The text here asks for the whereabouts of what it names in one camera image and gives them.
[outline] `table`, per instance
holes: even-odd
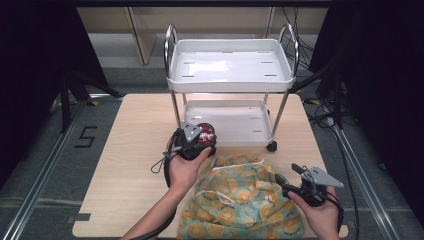
[[[187,99],[263,99],[263,94],[187,94]],[[270,94],[267,107],[271,123],[281,102],[281,94]],[[177,95],[179,109],[182,97]],[[177,127],[171,96],[167,94],[128,94],[124,97],[98,166],[79,211],[88,221],[76,221],[77,237],[119,237],[132,227],[167,191],[163,172],[150,168],[163,156],[165,145]],[[300,98],[291,94],[274,136],[278,150],[265,147],[217,147],[217,155],[251,152],[273,165],[293,185],[300,176],[291,163],[325,170],[320,151],[306,118]],[[210,163],[213,157],[202,165]],[[177,215],[161,237],[175,237],[179,216],[192,195],[190,191],[178,206]],[[305,237],[314,233],[306,225]],[[341,236],[347,235],[342,226]]]

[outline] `plastic bag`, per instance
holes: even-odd
[[[299,238],[300,214],[275,183],[273,167],[253,154],[217,156],[199,174],[177,239]]]

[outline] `metal cart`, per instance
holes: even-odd
[[[294,45],[291,69],[282,46],[287,29]],[[164,60],[178,127],[181,120],[176,93],[181,93],[184,121],[214,126],[219,137],[217,146],[266,146],[270,152],[277,150],[275,131],[299,64],[297,35],[290,24],[283,26],[278,40],[178,40],[176,28],[171,24],[165,36]],[[282,92],[271,130],[266,108],[268,94]],[[265,96],[263,100],[187,101],[187,93],[264,93]]]

